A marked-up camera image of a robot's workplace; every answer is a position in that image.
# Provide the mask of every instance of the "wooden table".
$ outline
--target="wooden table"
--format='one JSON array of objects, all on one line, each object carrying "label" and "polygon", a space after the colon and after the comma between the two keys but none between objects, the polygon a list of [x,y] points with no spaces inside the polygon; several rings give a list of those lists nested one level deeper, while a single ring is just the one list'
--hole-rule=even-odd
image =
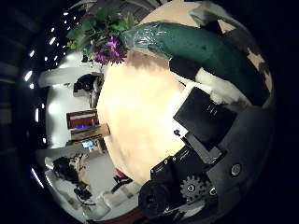
[{"label": "wooden table", "polygon": [[[173,1],[140,23],[174,21],[196,26],[188,11],[197,6]],[[98,117],[109,126],[111,136],[105,141],[114,165],[139,184],[150,179],[150,168],[183,147],[173,134],[170,116],[172,101],[182,90],[166,60],[131,51],[125,63],[107,69]]]}]

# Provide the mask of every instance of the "monitor screen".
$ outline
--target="monitor screen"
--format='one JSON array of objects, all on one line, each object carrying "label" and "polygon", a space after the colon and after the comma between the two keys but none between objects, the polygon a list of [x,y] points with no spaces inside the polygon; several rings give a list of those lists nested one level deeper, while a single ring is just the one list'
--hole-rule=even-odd
[{"label": "monitor screen", "polygon": [[84,142],[82,143],[84,148],[89,148],[93,146],[93,141],[88,141],[88,142]]}]

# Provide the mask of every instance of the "purple flower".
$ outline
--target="purple flower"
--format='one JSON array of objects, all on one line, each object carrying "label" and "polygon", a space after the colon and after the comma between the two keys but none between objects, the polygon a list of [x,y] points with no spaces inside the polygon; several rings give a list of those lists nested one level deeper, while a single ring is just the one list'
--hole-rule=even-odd
[{"label": "purple flower", "polygon": [[110,55],[111,55],[111,58],[118,58],[118,57],[120,57],[121,53],[117,49],[111,49]]},{"label": "purple flower", "polygon": [[115,49],[120,44],[119,40],[112,36],[108,42],[106,42],[106,46],[110,47],[111,49]]},{"label": "purple flower", "polygon": [[110,57],[111,57],[112,63],[121,63],[121,62],[124,62],[125,54],[119,50],[112,49],[110,51]]},{"label": "purple flower", "polygon": [[93,52],[95,53],[95,61],[97,63],[106,64],[107,63],[107,56],[103,53],[101,49],[94,49]]}]

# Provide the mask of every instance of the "metal gear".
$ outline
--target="metal gear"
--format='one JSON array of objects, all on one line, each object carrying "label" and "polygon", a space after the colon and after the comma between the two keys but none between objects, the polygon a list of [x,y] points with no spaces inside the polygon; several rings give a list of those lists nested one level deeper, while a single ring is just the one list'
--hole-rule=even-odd
[{"label": "metal gear", "polygon": [[200,177],[195,178],[194,175],[187,176],[187,180],[183,180],[183,184],[180,185],[181,194],[183,198],[187,199],[188,203],[197,200],[201,196],[201,191],[204,190],[204,183],[200,181]]}]

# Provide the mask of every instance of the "screw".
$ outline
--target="screw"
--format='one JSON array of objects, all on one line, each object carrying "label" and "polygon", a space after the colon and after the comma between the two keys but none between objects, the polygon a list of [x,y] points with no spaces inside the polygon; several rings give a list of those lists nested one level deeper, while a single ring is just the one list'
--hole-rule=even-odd
[{"label": "screw", "polygon": [[209,194],[210,195],[215,195],[217,193],[216,189],[215,188],[212,188],[210,191],[209,191]]},{"label": "screw", "polygon": [[194,190],[195,190],[195,186],[194,186],[194,185],[189,185],[189,186],[187,187],[187,190],[188,190],[188,192],[194,192]]},{"label": "screw", "polygon": [[178,137],[180,137],[179,130],[174,130],[174,134],[177,135]]},{"label": "screw", "polygon": [[241,172],[241,165],[239,163],[233,165],[231,173],[233,176],[238,176]]}]

